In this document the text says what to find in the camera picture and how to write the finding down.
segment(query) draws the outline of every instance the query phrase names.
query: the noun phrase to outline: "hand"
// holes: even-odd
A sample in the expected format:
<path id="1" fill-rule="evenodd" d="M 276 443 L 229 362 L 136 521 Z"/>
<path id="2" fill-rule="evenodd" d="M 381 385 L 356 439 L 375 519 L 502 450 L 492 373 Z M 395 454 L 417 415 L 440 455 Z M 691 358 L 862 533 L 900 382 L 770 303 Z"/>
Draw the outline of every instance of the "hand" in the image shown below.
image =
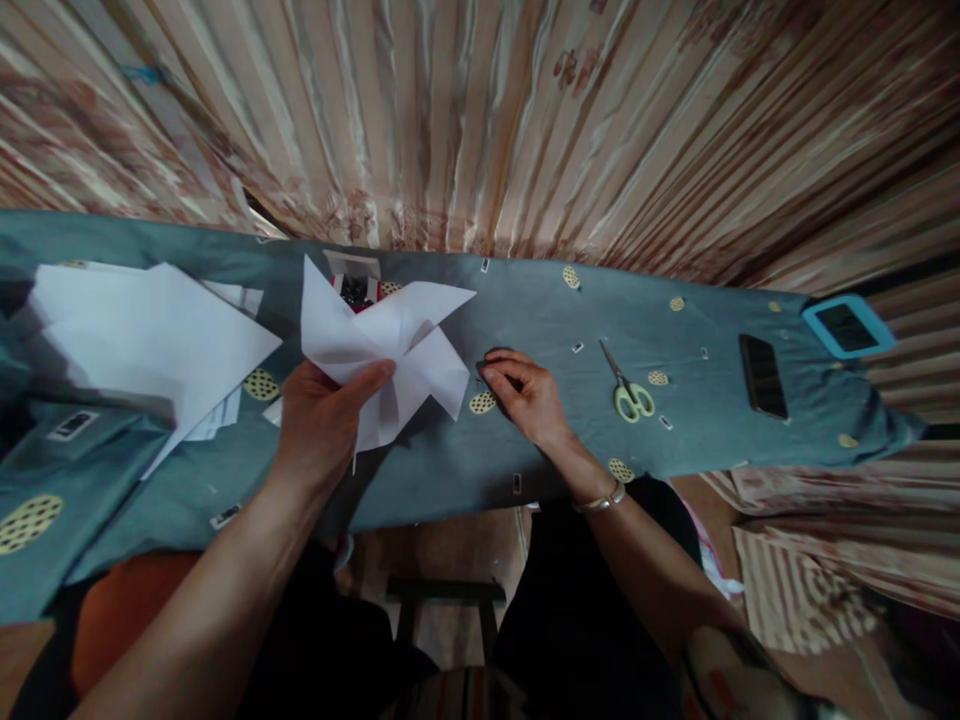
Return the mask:
<path id="1" fill-rule="evenodd" d="M 483 377 L 524 437 L 541 450 L 566 443 L 573 433 L 550 371 L 513 350 L 493 350 L 484 359 Z M 519 392 L 507 378 L 521 384 Z"/>
<path id="2" fill-rule="evenodd" d="M 332 492 L 353 459 L 360 408 L 393 376 L 381 360 L 340 387 L 310 360 L 283 384 L 280 447 L 271 477 L 308 492 Z"/>

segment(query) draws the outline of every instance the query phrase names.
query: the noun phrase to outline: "sleeve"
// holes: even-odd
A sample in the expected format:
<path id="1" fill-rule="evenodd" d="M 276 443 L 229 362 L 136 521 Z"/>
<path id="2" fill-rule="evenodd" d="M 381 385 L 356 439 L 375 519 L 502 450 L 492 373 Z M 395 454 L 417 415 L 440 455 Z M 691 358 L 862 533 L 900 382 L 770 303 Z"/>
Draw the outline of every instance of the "sleeve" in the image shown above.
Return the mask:
<path id="1" fill-rule="evenodd" d="M 829 700 L 805 695 L 777 670 L 748 630 L 698 628 L 680 678 L 687 720 L 845 720 Z"/>

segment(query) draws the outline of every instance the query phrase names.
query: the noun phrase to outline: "paper sheet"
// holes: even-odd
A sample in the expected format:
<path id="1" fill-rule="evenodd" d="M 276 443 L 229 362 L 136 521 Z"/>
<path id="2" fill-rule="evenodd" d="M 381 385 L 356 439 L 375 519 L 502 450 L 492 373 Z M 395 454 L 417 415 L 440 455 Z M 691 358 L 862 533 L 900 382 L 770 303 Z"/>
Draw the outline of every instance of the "paper sheet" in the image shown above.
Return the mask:
<path id="1" fill-rule="evenodd" d="M 397 363 L 390 384 L 360 411 L 358 452 L 393 442 L 428 395 L 457 419 L 470 371 L 437 325 L 474 295 L 415 282 L 354 314 L 304 256 L 303 354 L 340 384 L 378 360 Z"/>
<path id="2" fill-rule="evenodd" d="M 24 341 L 41 377 L 175 423 L 144 478 L 281 342 L 166 264 L 129 274 L 44 265 L 28 305 L 47 323 Z"/>
<path id="3" fill-rule="evenodd" d="M 146 270 L 132 268 L 126 265 L 111 265 L 109 263 L 100 263 L 94 261 L 85 261 L 84 270 L 93 272 L 114 273 L 118 275 L 142 275 Z M 245 288 L 240 285 L 228 285 L 226 283 L 214 282 L 213 280 L 201 280 L 200 284 L 207 290 L 214 293 L 225 302 L 230 303 L 238 310 L 242 311 L 247 317 L 255 319 L 260 310 L 260 303 L 263 301 L 263 290 Z M 42 327 L 50 324 L 50 315 L 53 313 L 62 319 L 64 312 L 69 312 L 69 308 L 54 306 L 48 308 L 43 318 L 34 318 L 32 321 L 21 321 L 24 328 L 37 332 Z M 240 412 L 240 393 L 243 388 L 238 385 L 222 403 L 211 410 L 184 438 L 186 441 L 212 440 L 216 437 L 217 430 L 225 425 L 233 425 L 237 422 Z"/>

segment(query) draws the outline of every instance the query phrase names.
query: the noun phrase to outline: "scissors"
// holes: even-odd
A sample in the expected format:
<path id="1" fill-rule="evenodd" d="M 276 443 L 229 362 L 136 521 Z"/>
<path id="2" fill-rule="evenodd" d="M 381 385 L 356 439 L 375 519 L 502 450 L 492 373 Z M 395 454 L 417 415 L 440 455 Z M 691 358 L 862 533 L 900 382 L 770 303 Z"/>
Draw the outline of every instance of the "scissors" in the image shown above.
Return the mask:
<path id="1" fill-rule="evenodd" d="M 610 367 L 613 368 L 613 374 L 617 376 L 618 386 L 613 393 L 613 405 L 617 408 L 617 414 L 631 423 L 637 422 L 641 415 L 643 417 L 653 415 L 656 406 L 653 404 L 653 398 L 650 397 L 650 393 L 636 383 L 627 381 L 623 373 L 620 372 L 620 367 L 613 359 L 610 351 L 607 350 L 607 346 L 603 344 L 603 340 L 600 341 L 600 347 L 603 348 L 603 352 L 607 356 L 607 361 L 610 363 Z M 629 412 L 623 409 L 624 405 L 629 408 Z"/>

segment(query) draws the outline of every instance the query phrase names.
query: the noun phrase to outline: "floor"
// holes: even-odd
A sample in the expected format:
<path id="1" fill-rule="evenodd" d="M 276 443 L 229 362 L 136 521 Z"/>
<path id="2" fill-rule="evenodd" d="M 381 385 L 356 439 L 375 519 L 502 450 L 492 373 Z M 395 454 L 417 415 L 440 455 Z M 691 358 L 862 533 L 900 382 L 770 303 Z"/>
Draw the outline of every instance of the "floor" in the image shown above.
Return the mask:
<path id="1" fill-rule="evenodd" d="M 730 529 L 740 519 L 738 513 L 697 476 L 676 478 L 674 485 L 707 528 L 724 573 L 739 579 Z M 531 511 L 516 508 L 368 533 L 357 537 L 354 556 L 338 573 L 337 582 L 345 594 L 383 603 L 394 630 L 399 606 L 384 603 L 389 575 L 492 580 L 504 588 L 509 601 L 523 572 L 531 524 Z M 502 617 L 502 610 L 498 615 L 498 619 Z M 7 717 L 23 678 L 50 633 L 45 623 L 0 628 L 0 720 Z M 425 606 L 416 638 L 441 668 L 483 662 L 475 609 Z M 882 659 L 881 649 L 891 642 L 880 631 L 816 657 L 773 656 L 797 687 L 833 700 L 855 718 L 916 718 Z"/>

